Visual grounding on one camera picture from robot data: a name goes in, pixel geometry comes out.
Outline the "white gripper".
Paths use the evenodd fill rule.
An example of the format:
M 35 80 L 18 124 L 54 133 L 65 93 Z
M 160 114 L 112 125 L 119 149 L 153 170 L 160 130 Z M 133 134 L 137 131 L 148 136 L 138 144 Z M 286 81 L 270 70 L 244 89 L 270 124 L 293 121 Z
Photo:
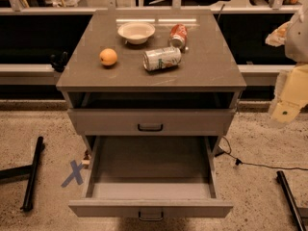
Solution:
M 302 4 L 292 16 L 270 33 L 265 43 L 278 47 L 285 44 L 285 55 L 297 63 L 308 63 L 308 5 Z M 274 98 L 269 106 L 273 124 L 288 124 L 308 104 L 308 64 L 282 70 L 276 79 Z

